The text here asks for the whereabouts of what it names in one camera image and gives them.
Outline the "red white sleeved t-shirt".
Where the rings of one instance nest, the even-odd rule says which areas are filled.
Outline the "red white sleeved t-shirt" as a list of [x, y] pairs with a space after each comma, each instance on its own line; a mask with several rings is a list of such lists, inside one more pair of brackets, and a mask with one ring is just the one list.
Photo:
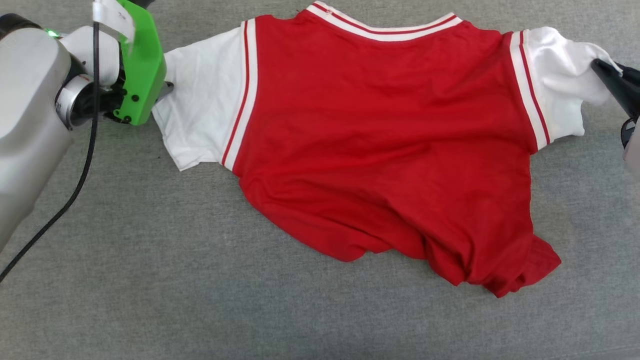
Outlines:
[[583, 102], [623, 68], [557, 29], [499, 32], [455, 14], [370, 27], [316, 1], [169, 51], [153, 108], [179, 170], [217, 163], [250, 204], [344, 262], [396, 250], [496, 297], [562, 260], [535, 235], [532, 155], [583, 136]]

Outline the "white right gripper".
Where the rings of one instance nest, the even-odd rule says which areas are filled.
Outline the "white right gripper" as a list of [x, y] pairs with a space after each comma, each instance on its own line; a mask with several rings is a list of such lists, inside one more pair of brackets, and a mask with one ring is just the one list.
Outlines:
[[640, 70], [602, 59], [592, 60], [592, 70], [630, 117], [621, 126], [622, 159], [640, 179]]

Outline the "grey fabric sofa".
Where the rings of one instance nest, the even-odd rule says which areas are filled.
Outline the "grey fabric sofa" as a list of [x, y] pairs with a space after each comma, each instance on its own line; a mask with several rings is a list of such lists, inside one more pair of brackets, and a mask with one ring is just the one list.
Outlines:
[[627, 116], [532, 158], [535, 232], [562, 265], [496, 298], [395, 251], [324, 256], [158, 126], [103, 120], [73, 207], [0, 283], [0, 360], [640, 360], [640, 177]]

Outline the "white paper label tag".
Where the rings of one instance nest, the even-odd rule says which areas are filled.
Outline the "white paper label tag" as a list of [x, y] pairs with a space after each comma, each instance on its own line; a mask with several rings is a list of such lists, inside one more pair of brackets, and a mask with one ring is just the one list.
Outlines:
[[118, 0], [93, 0], [93, 22], [119, 32], [127, 44], [135, 41], [134, 18]]

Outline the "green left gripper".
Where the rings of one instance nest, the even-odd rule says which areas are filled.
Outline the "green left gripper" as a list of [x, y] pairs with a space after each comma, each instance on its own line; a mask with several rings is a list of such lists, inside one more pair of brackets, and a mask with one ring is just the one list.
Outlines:
[[116, 0], [130, 15], [135, 27], [134, 39], [120, 34], [118, 80], [114, 87], [122, 101], [111, 114], [112, 120], [125, 125], [139, 126], [151, 116], [153, 106], [174, 90], [165, 81], [167, 66], [153, 16], [146, 6], [152, 0]]

